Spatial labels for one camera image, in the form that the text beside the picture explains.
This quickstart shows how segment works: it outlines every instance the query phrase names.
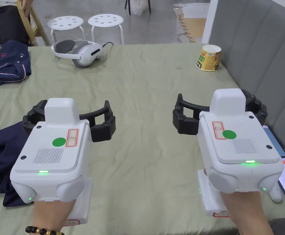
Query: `beaded bracelet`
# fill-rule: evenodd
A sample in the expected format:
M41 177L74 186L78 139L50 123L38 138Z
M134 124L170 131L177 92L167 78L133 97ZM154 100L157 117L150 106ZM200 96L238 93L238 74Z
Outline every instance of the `beaded bracelet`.
M47 231L45 228L38 229L37 227L28 226L25 229L26 233L37 233L40 235L64 235L62 232Z

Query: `white vr headset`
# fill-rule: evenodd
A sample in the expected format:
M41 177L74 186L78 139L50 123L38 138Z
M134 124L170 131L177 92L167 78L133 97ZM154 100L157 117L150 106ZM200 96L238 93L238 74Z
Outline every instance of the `white vr headset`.
M67 54L75 46L78 47L73 53ZM100 58L103 55L103 47L100 44L86 40L67 39L56 42L51 49L57 57L72 59L78 68L89 66L96 58Z

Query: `black bead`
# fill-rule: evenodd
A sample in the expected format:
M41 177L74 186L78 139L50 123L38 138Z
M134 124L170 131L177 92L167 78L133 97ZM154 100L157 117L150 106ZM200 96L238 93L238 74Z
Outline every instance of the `black bead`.
M31 231L31 233L36 233L37 232L37 227L32 227L32 231Z
M45 228L42 228L39 233L40 235L45 235L47 233L47 230Z
M26 232L26 233L31 233L31 232L32 232L32 226L27 226L27 227L25 228L25 232Z

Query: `human arm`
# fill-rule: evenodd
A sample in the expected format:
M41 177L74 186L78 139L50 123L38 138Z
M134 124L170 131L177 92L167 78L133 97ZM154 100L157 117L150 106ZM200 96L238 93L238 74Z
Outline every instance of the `human arm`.
M73 210L75 202L76 200L68 203L61 201L35 201L32 226L60 232Z
M240 235L273 235L260 192L221 193L221 197Z

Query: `green sticker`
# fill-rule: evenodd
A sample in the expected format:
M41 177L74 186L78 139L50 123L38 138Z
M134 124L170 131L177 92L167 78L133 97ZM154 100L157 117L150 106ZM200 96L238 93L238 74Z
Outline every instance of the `green sticker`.
M202 63L204 62L204 57L202 55L199 56L199 61Z
M53 140L52 144L55 147L61 147L66 143L66 139L64 138L56 138L55 140Z
M231 130L225 130L223 131L223 136L226 138L226 139L235 139L237 137L236 133L231 131Z

